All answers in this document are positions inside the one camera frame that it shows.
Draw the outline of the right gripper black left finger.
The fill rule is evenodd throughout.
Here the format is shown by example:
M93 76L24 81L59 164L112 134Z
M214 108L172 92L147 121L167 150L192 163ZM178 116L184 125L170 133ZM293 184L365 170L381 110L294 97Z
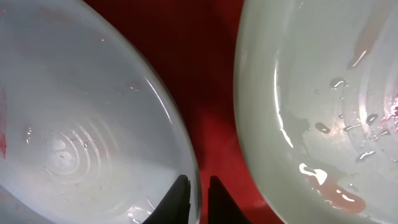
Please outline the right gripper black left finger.
M191 185L186 175L179 175L165 197L142 224L187 224Z

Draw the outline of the light green plate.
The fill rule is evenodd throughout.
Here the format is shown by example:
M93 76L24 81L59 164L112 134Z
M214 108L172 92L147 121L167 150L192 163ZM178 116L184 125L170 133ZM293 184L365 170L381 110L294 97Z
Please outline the light green plate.
M397 222L396 1L245 1L234 110L283 222Z

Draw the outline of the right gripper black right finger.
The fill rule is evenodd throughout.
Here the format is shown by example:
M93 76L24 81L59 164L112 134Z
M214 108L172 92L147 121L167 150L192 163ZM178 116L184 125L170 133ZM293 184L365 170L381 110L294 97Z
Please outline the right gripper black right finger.
M215 175L208 189L208 224L251 224Z

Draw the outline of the light blue plate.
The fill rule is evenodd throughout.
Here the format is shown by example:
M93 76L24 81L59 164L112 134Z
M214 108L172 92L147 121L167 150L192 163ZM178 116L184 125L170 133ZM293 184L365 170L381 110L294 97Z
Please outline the light blue plate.
M200 178L150 64L83 1L1 2L1 222L143 223Z

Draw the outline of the red plastic tray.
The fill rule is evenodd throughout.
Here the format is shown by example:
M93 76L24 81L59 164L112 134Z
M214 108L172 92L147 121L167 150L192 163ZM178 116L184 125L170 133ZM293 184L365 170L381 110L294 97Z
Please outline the red plastic tray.
M202 186L220 178L253 223L279 223L241 154L233 109L233 67L242 0L87 0L145 56L188 129Z

